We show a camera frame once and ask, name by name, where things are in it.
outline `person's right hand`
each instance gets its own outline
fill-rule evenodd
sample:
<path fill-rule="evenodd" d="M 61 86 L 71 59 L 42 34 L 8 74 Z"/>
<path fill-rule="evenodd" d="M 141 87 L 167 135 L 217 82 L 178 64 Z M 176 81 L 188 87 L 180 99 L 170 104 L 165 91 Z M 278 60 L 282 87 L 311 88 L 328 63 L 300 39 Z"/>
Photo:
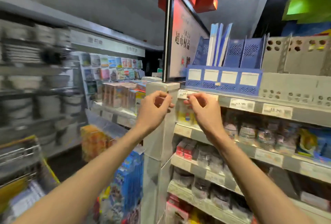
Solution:
<path fill-rule="evenodd" d="M 200 92 L 187 96 L 184 104 L 191 104 L 198 125 L 206 134 L 209 141 L 213 142 L 215 136 L 224 134 L 221 108 L 218 101 L 209 94 Z"/>

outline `person's left hand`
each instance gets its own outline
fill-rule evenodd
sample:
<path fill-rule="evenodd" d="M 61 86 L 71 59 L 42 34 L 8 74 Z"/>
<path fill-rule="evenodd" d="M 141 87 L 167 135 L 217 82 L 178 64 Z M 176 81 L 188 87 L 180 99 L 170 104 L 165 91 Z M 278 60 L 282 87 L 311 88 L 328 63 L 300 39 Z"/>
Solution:
<path fill-rule="evenodd" d="M 172 96 L 162 91 L 156 91 L 146 96 L 141 101 L 136 127 L 144 129 L 146 135 L 154 131 L 170 111 L 169 108 L 175 106 L 171 100 Z"/>

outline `forearm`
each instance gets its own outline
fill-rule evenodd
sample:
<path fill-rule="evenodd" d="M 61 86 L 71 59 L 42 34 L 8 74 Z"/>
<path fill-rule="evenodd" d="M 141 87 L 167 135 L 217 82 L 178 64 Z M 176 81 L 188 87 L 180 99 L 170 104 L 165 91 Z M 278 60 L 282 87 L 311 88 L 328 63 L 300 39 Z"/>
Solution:
<path fill-rule="evenodd" d="M 214 143 L 261 224 L 313 223 L 225 133 Z"/>
<path fill-rule="evenodd" d="M 143 139 L 144 132 L 138 127 L 128 131 L 113 146 L 38 201 L 14 224 L 80 223 L 118 167 Z"/>

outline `framed sign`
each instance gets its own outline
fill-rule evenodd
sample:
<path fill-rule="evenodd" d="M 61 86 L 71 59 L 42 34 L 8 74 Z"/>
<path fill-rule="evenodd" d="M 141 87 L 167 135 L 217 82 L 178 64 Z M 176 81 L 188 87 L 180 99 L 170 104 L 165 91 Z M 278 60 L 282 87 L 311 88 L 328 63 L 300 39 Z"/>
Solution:
<path fill-rule="evenodd" d="M 189 0 L 167 0 L 165 16 L 162 81 L 184 81 L 200 38 L 209 38 L 209 31 Z"/>

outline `ceiling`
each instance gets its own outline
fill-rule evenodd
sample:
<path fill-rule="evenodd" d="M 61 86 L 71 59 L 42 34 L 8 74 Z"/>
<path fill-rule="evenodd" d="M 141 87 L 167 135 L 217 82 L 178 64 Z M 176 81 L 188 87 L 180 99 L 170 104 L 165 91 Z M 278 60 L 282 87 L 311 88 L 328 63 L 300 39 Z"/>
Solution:
<path fill-rule="evenodd" d="M 164 12 L 158 0 L 33 0 L 126 35 L 161 46 Z M 217 11 L 199 16 L 207 28 L 212 23 L 234 23 L 232 38 L 251 37 L 267 0 L 218 0 Z"/>

